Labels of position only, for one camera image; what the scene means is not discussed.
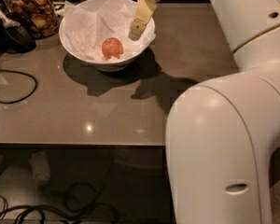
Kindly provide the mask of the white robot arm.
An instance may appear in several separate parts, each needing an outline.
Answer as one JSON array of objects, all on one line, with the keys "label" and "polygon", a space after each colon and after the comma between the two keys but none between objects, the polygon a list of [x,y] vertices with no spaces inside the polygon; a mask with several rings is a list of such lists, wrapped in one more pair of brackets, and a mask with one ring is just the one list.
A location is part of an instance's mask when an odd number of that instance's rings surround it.
[{"label": "white robot arm", "polygon": [[238,73],[183,92],[166,123],[176,224],[272,224],[280,147],[280,0],[210,0]]}]

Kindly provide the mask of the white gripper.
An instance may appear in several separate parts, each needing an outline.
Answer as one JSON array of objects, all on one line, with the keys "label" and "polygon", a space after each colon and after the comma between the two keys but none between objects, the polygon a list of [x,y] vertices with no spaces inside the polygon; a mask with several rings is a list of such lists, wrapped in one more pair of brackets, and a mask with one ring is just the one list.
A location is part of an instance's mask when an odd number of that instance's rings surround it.
[{"label": "white gripper", "polygon": [[131,40],[139,40],[146,30],[157,7],[156,1],[160,2],[161,0],[137,0],[130,25],[129,38]]}]

